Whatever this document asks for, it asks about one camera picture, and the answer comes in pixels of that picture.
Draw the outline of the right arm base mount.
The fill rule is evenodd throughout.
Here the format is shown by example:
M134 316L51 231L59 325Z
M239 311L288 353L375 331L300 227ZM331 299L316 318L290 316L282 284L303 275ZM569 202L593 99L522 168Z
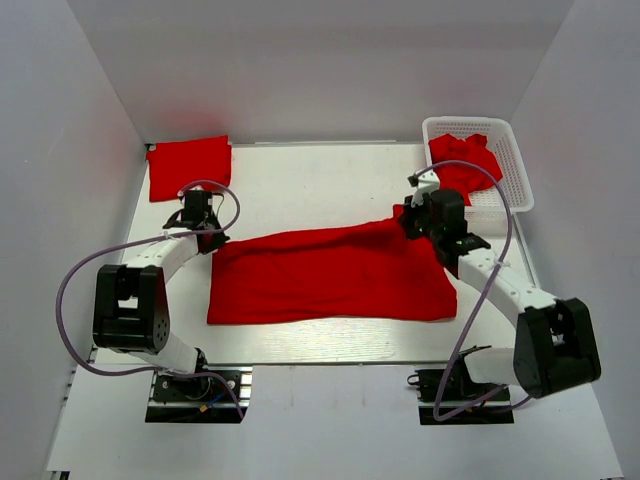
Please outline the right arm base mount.
M409 387L417 391L419 420L422 426L469 426L513 424L514 416L509 409L511 396L503 389L495 396L475 404L456 416L439 422L434 417L434 406L443 368L434 365L416 369L407 377ZM444 388L439 413L447 414L475 398L495 389L494 384L475 384L460 367L454 367Z

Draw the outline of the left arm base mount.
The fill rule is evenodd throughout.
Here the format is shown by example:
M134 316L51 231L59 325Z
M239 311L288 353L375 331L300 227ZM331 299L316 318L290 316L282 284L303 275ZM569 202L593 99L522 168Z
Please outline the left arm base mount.
M149 424L240 424L251 397L250 366L206 366L224 379L152 377L145 422Z

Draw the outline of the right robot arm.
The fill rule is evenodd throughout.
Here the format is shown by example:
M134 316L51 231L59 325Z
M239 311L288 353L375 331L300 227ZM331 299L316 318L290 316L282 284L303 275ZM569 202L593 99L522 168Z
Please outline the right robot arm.
M588 306L560 299L515 272L465 218L460 193L439 189L405 198L400 224L410 240L424 238L456 279L479 292L515 328L511 348L460 349L438 389L472 399L489 387L519 386L539 399L600 379L601 362Z

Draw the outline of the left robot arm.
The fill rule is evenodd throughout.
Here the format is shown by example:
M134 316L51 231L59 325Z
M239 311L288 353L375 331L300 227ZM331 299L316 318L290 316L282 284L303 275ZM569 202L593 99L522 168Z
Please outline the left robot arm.
M229 237L213 211L210 191L193 189L163 234L132 260L105 265L97 274L92 334L96 346L133 355L177 373L177 387L199 399L211 387L211 374L199 365L202 352L171 332L168 281L191 259L222 247Z

